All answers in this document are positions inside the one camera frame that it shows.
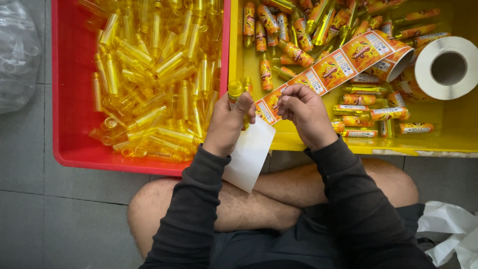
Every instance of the white plastic bag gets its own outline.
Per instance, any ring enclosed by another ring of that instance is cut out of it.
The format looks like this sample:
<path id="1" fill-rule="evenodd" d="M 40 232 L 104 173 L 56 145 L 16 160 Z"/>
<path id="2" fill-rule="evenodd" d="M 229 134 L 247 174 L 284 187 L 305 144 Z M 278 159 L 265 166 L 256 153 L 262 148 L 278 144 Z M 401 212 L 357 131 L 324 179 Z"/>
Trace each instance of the white plastic bag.
<path id="1" fill-rule="evenodd" d="M 21 109 L 35 92 L 41 45 L 18 0 L 0 0 L 0 114 Z"/>

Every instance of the gray tile floor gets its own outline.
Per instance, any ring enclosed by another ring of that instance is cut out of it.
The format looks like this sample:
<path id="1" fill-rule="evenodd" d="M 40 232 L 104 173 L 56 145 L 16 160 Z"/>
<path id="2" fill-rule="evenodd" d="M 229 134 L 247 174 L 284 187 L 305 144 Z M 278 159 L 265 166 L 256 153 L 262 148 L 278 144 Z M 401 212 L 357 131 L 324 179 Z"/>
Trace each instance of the gray tile floor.
<path id="1" fill-rule="evenodd" d="M 18 112 L 0 115 L 0 268 L 136 268 L 141 257 L 126 224 L 127 204 L 156 175 L 60 166 L 52 154 L 49 0 L 21 0 L 44 48 L 37 89 Z M 478 211 L 478 159 L 377 156 L 416 181 L 421 201 Z M 308 163 L 274 151 L 263 172 Z M 448 268 L 459 268 L 450 263 Z"/>

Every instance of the leg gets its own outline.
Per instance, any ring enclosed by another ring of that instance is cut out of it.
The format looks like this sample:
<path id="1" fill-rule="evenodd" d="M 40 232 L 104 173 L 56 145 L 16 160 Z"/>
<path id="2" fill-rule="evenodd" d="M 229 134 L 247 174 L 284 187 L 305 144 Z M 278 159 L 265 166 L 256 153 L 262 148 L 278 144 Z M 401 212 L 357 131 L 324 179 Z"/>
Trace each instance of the leg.
<path id="1" fill-rule="evenodd" d="M 159 228 L 159 220 L 166 215 L 176 179 L 159 179 L 141 188 L 128 207 L 128 224 L 141 255 L 151 249 L 152 236 Z M 292 227 L 301 210 L 270 199 L 256 191 L 248 194 L 223 182 L 219 193 L 215 228 L 219 232 L 271 228 L 286 230 Z"/>
<path id="2" fill-rule="evenodd" d="M 362 159 L 365 171 L 394 207 L 418 203 L 418 190 L 412 178 L 385 161 Z M 295 207 L 326 203 L 324 183 L 315 164 L 259 176 L 254 190 Z"/>

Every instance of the black sleeve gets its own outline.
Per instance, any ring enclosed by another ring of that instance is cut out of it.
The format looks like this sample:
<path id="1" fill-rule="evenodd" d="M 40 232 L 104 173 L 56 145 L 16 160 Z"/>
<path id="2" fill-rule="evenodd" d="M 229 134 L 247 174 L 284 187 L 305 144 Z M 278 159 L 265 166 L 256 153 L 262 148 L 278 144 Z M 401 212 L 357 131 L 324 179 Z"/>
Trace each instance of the black sleeve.
<path id="1" fill-rule="evenodd" d="M 220 158 L 199 147 L 174 187 L 171 205 L 141 269 L 208 268 L 221 177 L 229 162 L 230 157 Z"/>
<path id="2" fill-rule="evenodd" d="M 333 215 L 330 228 L 352 268 L 435 268 L 341 138 L 321 150 L 304 152 L 322 176 Z"/>

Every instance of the roll of labels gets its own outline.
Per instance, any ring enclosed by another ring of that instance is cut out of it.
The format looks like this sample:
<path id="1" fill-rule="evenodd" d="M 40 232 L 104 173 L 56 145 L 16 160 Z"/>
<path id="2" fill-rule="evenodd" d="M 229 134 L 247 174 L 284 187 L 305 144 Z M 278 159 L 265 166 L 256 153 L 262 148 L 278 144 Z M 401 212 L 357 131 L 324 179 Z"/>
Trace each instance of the roll of labels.
<path id="1" fill-rule="evenodd" d="M 361 34 L 330 53 L 295 78 L 255 102 L 256 113 L 270 125 L 281 120 L 277 100 L 286 87 L 304 84 L 320 96 L 366 72 L 390 82 L 409 65 L 415 49 L 374 30 Z"/>

